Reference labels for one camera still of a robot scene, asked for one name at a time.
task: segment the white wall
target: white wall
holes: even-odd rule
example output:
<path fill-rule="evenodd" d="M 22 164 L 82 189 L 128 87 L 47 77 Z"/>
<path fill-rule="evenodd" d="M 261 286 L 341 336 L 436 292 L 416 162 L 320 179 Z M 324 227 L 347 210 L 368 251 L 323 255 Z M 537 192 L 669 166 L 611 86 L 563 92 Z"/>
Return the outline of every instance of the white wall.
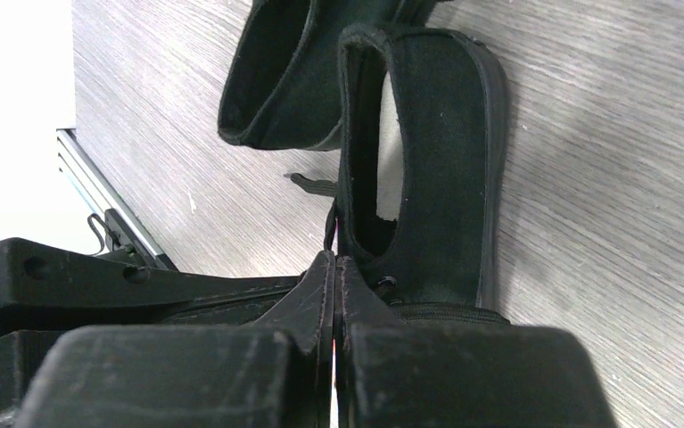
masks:
<path fill-rule="evenodd" d="M 0 240 L 84 253 L 88 207 L 57 168 L 55 129 L 75 117 L 70 0 L 0 1 Z"/>

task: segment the black strap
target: black strap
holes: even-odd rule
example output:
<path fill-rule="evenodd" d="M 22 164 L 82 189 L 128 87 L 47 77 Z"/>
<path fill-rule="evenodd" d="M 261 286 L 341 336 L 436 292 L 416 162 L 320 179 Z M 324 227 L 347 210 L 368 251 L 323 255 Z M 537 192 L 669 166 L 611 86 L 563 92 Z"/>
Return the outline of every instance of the black strap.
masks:
<path fill-rule="evenodd" d="M 336 196 L 336 183 L 331 180 L 312 180 L 297 172 L 288 174 L 287 177 L 307 193 L 330 198 Z"/>

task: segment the wire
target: wire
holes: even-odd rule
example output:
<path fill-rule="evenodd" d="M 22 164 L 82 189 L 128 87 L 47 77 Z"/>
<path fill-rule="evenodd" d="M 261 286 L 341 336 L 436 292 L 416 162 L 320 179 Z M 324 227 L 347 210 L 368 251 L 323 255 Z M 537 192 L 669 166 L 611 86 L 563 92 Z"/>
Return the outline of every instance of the wire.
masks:
<path fill-rule="evenodd" d="M 92 256 L 93 257 L 98 256 L 98 255 L 102 254 L 103 251 L 105 250 L 105 237 L 103 236 L 103 234 L 100 233 L 99 230 L 97 230 L 97 226 L 95 226 L 95 222 L 93 220 L 95 222 L 97 222 L 98 224 L 100 224 L 100 227 L 102 227 L 103 230 L 105 231 L 105 233 L 111 238 L 112 248 L 109 248 L 108 250 L 109 251 L 115 251 L 118 248 L 120 248 L 121 243 L 119 242 L 118 237 L 116 237 L 116 234 L 113 233 L 111 228 L 108 227 L 108 224 L 105 223 L 103 221 L 103 219 L 100 218 L 100 216 L 98 216 L 95 213 L 92 213 L 89 215 L 89 217 L 87 217 L 87 224 L 89 225 L 89 228 L 92 229 L 92 232 L 95 234 L 95 236 L 97 237 L 97 241 L 100 243 L 100 250 L 98 252 L 96 252 L 95 254 L 92 254 Z"/>

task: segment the screw hole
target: screw hole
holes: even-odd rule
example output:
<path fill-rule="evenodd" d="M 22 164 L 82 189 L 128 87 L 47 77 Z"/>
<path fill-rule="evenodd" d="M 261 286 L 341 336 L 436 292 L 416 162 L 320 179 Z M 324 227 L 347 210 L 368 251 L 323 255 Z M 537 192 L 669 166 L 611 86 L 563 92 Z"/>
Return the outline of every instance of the screw hole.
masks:
<path fill-rule="evenodd" d="M 50 267 L 39 257 L 31 257 L 24 261 L 24 272 L 32 279 L 42 281 L 50 276 Z"/>
<path fill-rule="evenodd" d="M 397 278 L 393 276 L 384 276 L 378 280 L 374 292 L 378 297 L 383 298 L 390 292 L 393 292 L 395 288 L 397 288 Z"/>
<path fill-rule="evenodd" d="M 141 284 L 150 279 L 150 269 L 147 267 L 124 267 L 124 279 L 131 284 Z"/>

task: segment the black fabric shoe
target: black fabric shoe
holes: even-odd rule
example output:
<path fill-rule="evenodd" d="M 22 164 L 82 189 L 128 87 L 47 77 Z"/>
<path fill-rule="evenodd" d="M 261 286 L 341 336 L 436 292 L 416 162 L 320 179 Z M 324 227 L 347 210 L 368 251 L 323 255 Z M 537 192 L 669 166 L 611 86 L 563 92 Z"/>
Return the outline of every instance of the black fabric shoe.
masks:
<path fill-rule="evenodd" d="M 391 305 L 495 309 L 509 106 L 498 59 L 480 42 L 445 29 L 358 25 L 340 43 L 342 159 L 326 247 L 336 219 L 339 254 L 352 257 Z M 387 72 L 404 163 L 394 221 L 376 215 Z"/>
<path fill-rule="evenodd" d="M 342 116 L 339 35 L 356 22 L 420 25 L 444 0 L 254 0 L 218 112 L 253 149 L 333 150 Z"/>

